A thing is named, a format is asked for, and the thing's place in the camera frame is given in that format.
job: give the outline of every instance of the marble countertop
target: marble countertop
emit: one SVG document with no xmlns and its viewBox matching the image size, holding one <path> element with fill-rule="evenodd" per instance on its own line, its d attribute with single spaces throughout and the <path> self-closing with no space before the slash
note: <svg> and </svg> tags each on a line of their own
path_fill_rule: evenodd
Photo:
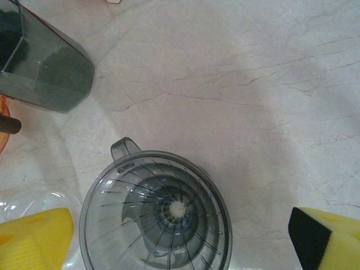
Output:
<svg viewBox="0 0 360 270">
<path fill-rule="evenodd" d="M 68 114 L 9 102 L 23 127 L 0 155 L 0 189 L 57 182 L 82 200 L 128 136 L 209 172 L 231 216 L 231 270 L 301 269 L 294 206 L 360 218 L 358 1 L 25 6 L 81 43 L 96 73 Z"/>
</svg>

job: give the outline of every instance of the clear plastic bag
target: clear plastic bag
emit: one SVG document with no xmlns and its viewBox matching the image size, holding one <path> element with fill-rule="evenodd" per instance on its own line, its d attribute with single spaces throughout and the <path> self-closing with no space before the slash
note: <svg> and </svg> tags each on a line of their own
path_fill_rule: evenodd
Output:
<svg viewBox="0 0 360 270">
<path fill-rule="evenodd" d="M 81 203 L 63 184 L 24 182 L 15 188 L 0 191 L 0 223 L 53 208 L 68 208 L 74 223 L 74 234 L 63 269 L 79 269 L 82 257 L 79 248 L 79 215 Z"/>
</svg>

